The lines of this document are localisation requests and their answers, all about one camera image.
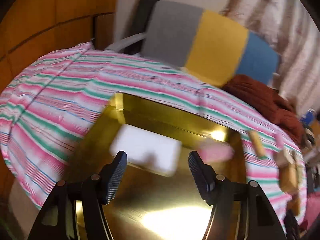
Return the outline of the wooden wardrobe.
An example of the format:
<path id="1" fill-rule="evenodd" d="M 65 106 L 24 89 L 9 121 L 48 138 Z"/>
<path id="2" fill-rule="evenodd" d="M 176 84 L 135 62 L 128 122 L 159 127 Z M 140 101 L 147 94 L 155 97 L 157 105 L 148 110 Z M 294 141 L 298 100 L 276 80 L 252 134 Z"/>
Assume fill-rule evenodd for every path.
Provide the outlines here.
<path id="1" fill-rule="evenodd" d="M 117 0 L 1 0 L 1 89 L 39 57 L 113 41 Z"/>

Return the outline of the striped pink green tablecloth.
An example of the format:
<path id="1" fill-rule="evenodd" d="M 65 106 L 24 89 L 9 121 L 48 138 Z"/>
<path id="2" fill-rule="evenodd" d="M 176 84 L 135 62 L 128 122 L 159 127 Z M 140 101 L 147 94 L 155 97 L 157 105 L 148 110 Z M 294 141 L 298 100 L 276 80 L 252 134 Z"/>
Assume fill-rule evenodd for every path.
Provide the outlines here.
<path id="1" fill-rule="evenodd" d="M 291 199 L 278 185 L 271 157 L 258 159 L 247 132 L 256 130 L 267 154 L 276 134 L 289 150 L 298 146 L 247 103 L 164 64 L 91 43 L 57 50 L 37 59 L 1 93 L 1 153 L 33 205 L 40 209 L 68 166 L 76 146 L 114 93 L 170 105 L 238 131 L 249 179 L 266 193 L 283 220 Z"/>

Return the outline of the grey yellow blue chair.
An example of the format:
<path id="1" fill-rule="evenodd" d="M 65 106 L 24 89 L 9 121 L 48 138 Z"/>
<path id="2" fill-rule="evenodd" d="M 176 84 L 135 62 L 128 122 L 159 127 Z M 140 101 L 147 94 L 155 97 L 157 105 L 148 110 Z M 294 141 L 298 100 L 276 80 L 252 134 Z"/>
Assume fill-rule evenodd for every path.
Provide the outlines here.
<path id="1" fill-rule="evenodd" d="M 129 37 L 108 50 L 139 54 L 221 87 L 235 75 L 269 85 L 279 56 L 258 35 L 201 7 L 139 0 Z"/>

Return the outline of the yellow cracker packet green end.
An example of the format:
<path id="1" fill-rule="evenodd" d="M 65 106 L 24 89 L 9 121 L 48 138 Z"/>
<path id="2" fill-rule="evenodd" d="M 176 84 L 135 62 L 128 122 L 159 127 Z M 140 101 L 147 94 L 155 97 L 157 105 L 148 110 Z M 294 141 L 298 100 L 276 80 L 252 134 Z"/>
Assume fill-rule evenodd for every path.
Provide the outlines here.
<path id="1" fill-rule="evenodd" d="M 254 130 L 249 130 L 248 136 L 252 142 L 254 151 L 259 159 L 266 159 L 267 155 L 263 146 L 263 143 L 259 137 L 258 132 Z"/>

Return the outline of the cream tall medicine box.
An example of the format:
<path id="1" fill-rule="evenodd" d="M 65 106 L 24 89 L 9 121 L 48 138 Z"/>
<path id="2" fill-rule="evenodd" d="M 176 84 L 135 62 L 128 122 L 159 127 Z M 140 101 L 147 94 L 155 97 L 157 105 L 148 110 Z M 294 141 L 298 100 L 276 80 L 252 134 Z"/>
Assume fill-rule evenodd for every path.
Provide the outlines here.
<path id="1" fill-rule="evenodd" d="M 274 155 L 274 161 L 278 168 L 287 167 L 290 164 L 294 164 L 295 160 L 292 155 L 292 151 L 288 148 L 283 148 L 278 153 Z"/>

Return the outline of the dark red quilted jacket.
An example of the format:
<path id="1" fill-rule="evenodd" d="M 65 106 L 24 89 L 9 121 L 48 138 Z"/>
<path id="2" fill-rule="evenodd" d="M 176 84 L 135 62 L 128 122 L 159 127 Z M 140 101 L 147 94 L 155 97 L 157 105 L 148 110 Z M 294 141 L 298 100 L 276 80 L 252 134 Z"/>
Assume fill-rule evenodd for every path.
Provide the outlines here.
<path id="1" fill-rule="evenodd" d="M 304 128 L 294 108 L 274 89 L 246 75 L 236 75 L 222 90 L 255 108 L 269 122 L 279 126 L 298 145 L 302 145 Z"/>

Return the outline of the pink hair roller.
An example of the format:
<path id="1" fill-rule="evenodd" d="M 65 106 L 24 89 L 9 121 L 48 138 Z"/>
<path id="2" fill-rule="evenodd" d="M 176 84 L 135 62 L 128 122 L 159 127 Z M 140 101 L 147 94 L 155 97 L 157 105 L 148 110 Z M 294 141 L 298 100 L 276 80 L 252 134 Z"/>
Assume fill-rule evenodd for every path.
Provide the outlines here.
<path id="1" fill-rule="evenodd" d="M 203 162 L 207 164 L 228 161 L 234 155 L 230 144 L 212 139 L 200 143 L 197 152 Z"/>
<path id="2" fill-rule="evenodd" d="M 274 134 L 274 139 L 276 141 L 276 146 L 277 148 L 279 148 L 280 150 L 283 149 L 284 147 L 284 142 L 283 142 L 283 137 L 280 133 L 275 133 Z"/>

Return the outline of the floral white curtain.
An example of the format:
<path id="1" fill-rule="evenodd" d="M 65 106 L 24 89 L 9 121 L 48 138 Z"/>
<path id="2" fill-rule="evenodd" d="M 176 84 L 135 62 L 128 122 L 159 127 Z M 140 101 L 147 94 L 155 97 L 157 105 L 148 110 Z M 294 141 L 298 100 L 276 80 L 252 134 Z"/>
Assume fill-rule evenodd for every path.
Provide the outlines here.
<path id="1" fill-rule="evenodd" d="M 272 85 L 296 113 L 319 112 L 319 29 L 301 1 L 228 0 L 222 14 L 278 53 Z"/>

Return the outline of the white foam sponge block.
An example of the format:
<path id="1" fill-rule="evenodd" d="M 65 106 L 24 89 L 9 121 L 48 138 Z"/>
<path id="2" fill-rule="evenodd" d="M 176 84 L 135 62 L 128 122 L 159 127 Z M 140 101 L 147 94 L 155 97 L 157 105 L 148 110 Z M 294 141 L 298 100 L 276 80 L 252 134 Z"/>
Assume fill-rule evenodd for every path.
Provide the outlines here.
<path id="1" fill-rule="evenodd" d="M 135 126 L 122 125 L 110 146 L 110 154 L 127 154 L 130 165 L 165 177 L 174 175 L 182 143 Z"/>

